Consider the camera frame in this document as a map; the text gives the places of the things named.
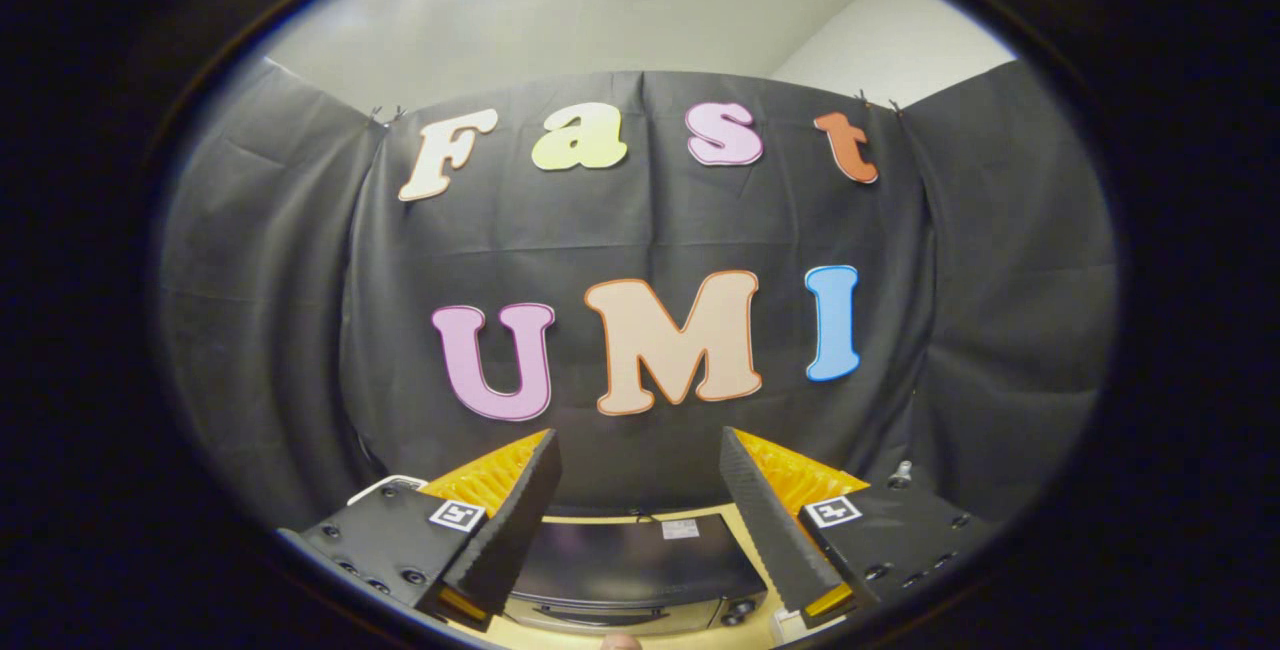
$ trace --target black curtain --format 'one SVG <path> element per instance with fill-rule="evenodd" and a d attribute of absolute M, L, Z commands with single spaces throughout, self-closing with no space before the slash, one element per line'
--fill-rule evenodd
<path fill-rule="evenodd" d="M 622 162 L 541 171 L 543 120 L 622 111 Z M 687 107 L 740 102 L 764 154 L 704 168 Z M 435 198 L 397 198 L 425 123 L 494 107 Z M 879 179 L 832 161 L 815 116 L 868 134 Z M 957 504 L 1006 517 L 1052 472 L 1102 380 L 1112 237 L 1085 148 L 1021 63 L 901 116 L 735 75 L 616 72 L 454 99 L 388 127 L 262 61 L 212 106 L 163 230 L 164 344 L 180 412 L 266 522 L 305 527 L 385 468 L 434 477 L 557 427 L 557 513 L 727 502 L 733 425 L 867 477 L 900 459 Z M 804 273 L 851 264 L 861 366 L 815 384 Z M 607 417 L 595 281 L 643 278 L 681 322 L 709 273 L 749 270 L 754 395 Z M 474 305 L 490 386 L 518 385 L 504 305 L 552 305 L 552 406 L 503 424 L 451 390 L 430 313 Z"/>

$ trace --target label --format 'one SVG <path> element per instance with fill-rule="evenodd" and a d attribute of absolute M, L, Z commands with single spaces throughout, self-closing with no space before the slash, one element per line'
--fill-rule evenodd
<path fill-rule="evenodd" d="M 440 508 L 431 514 L 430 521 L 435 525 L 452 527 L 453 530 L 461 532 L 471 532 L 471 528 L 476 526 L 476 522 L 480 522 L 484 517 L 485 512 L 480 505 L 462 503 L 461 500 L 448 500 L 448 503 L 440 505 Z"/>
<path fill-rule="evenodd" d="M 831 527 L 863 517 L 861 511 L 855 508 L 845 495 L 822 503 L 812 503 L 804 509 L 813 518 L 813 522 L 818 523 L 818 527 Z"/>
<path fill-rule="evenodd" d="M 680 540 L 681 537 L 698 537 L 698 521 L 662 521 L 662 539 Z"/>

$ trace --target ceiling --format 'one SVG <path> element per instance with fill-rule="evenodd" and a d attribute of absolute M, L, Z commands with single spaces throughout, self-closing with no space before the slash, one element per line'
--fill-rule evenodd
<path fill-rule="evenodd" d="M 320 0 L 264 52 L 360 109 L 544 75 L 768 77 L 852 0 Z"/>

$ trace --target letter i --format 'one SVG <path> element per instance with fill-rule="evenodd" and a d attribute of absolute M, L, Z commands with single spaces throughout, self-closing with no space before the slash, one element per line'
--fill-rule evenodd
<path fill-rule="evenodd" d="M 805 375 L 814 383 L 854 372 L 861 360 L 854 351 L 854 287 L 858 271 L 846 266 L 814 267 L 804 285 L 818 303 L 818 357 Z"/>

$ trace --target word fast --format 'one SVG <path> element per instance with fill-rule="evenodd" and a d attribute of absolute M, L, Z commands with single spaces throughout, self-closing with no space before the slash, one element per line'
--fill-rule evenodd
<path fill-rule="evenodd" d="M 823 383 L 854 372 L 860 362 L 854 351 L 854 287 L 858 271 L 850 266 L 814 267 L 805 287 L 818 308 L 818 354 L 806 376 Z M 654 384 L 671 404 L 685 402 L 698 367 L 707 374 L 694 390 L 704 400 L 731 400 L 759 390 L 763 377 L 751 367 L 751 296 L 759 287 L 754 273 L 713 273 L 703 280 L 684 328 L 667 312 L 644 280 L 611 280 L 590 287 L 584 296 L 604 322 L 609 390 L 596 400 L 607 416 L 643 413 L 654 406 L 653 392 L 640 386 L 644 363 Z M 547 329 L 556 322 L 548 305 L 507 305 L 498 321 L 511 330 L 520 369 L 520 390 L 504 394 L 485 383 L 477 337 L 485 316 L 479 308 L 452 305 L 431 313 L 440 333 L 444 365 L 453 394 L 486 418 L 526 421 L 552 400 Z"/>
<path fill-rule="evenodd" d="M 755 118 L 736 102 L 700 102 L 685 113 L 685 125 L 692 132 L 689 152 L 704 166 L 751 164 L 764 154 L 764 143 L 751 125 Z M 813 122 L 827 134 L 836 166 L 850 180 L 874 182 L 874 164 L 865 162 L 859 143 L 867 134 L 849 124 L 844 113 L 827 113 Z M 408 182 L 399 189 L 399 200 L 433 198 L 449 188 L 444 162 L 458 170 L 471 157 L 476 134 L 488 134 L 498 127 L 498 111 L 452 116 L 434 122 L 421 131 L 422 147 Z M 622 113 L 604 102 L 581 102 L 549 114 L 543 123 L 547 136 L 534 145 L 532 161 L 545 171 L 568 168 L 612 168 L 626 157 L 627 145 L 621 139 Z"/>

